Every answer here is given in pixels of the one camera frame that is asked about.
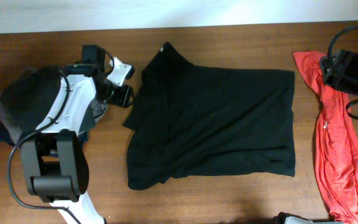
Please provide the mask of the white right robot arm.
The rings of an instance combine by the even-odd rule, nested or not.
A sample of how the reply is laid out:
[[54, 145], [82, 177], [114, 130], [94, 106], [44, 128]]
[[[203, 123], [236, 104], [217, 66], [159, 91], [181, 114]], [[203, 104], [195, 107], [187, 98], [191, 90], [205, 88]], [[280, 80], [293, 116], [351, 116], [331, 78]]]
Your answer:
[[320, 59], [319, 65], [325, 85], [358, 96], [358, 53], [344, 49], [333, 52], [336, 41], [353, 30], [358, 30], [358, 26], [347, 27], [333, 37], [329, 43], [328, 53]]

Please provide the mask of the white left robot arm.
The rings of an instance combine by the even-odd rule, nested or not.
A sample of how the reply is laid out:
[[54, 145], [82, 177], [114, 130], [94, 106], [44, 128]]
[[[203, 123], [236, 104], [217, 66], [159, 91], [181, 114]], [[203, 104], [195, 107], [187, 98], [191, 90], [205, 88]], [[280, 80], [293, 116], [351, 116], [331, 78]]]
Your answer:
[[117, 59], [108, 73], [98, 64], [71, 64], [60, 70], [60, 89], [34, 132], [21, 137], [25, 184], [43, 209], [58, 210], [67, 223], [105, 223], [87, 192], [89, 168], [79, 135], [94, 128], [99, 118], [92, 103], [126, 108], [132, 88], [124, 82], [134, 67]]

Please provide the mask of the black shirt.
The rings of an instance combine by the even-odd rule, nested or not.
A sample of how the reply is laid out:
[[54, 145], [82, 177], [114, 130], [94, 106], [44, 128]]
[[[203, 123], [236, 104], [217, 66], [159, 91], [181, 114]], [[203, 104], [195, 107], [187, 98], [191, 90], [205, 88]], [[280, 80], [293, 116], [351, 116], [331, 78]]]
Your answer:
[[295, 175], [293, 71], [199, 66], [166, 43], [141, 77], [124, 122], [133, 131], [130, 189], [189, 176]]

